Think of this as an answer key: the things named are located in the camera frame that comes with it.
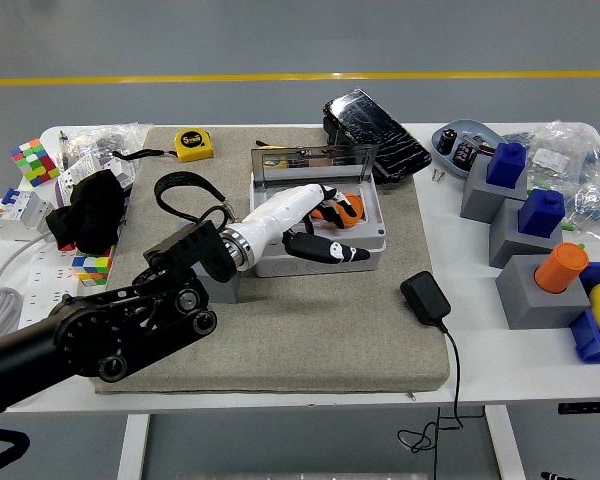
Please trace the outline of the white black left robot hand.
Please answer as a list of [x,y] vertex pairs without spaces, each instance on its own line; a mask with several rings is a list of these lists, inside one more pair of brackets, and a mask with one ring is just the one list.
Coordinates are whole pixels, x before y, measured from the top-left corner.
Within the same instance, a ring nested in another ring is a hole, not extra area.
[[353,217],[356,211],[346,196],[332,186],[308,184],[274,194],[243,221],[230,224],[221,238],[238,270],[255,266],[265,247],[282,243],[287,254],[324,264],[368,260],[365,249],[347,246],[313,233],[310,214],[319,211],[324,220],[344,227],[339,211]]

